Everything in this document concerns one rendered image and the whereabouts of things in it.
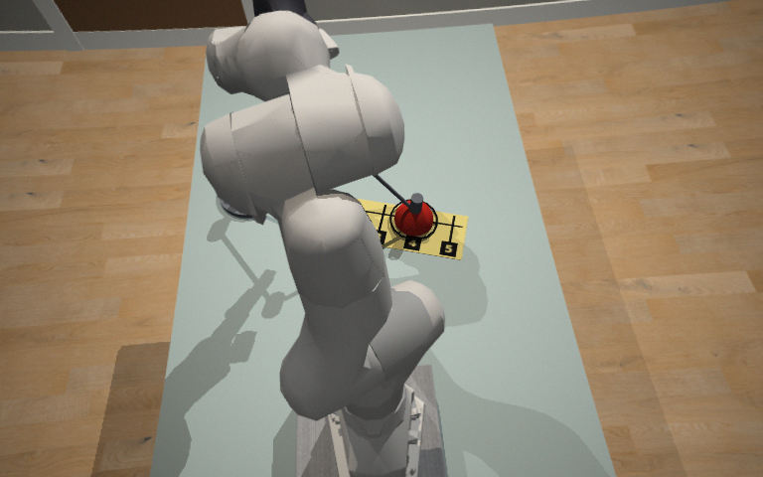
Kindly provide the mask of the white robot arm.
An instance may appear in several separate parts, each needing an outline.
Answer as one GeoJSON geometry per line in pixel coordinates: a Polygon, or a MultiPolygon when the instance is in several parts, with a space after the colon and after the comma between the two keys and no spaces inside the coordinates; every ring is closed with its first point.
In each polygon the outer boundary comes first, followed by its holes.
{"type": "Polygon", "coordinates": [[[266,102],[205,126],[203,173],[238,212],[278,221],[305,311],[280,391],[298,415],[328,415],[338,476],[417,477],[424,402],[406,381],[444,308],[421,283],[390,286],[363,205],[333,189],[397,164],[399,106],[352,66],[330,70],[339,47],[304,0],[252,3],[250,25],[215,29],[206,56],[219,87],[266,102]]]}

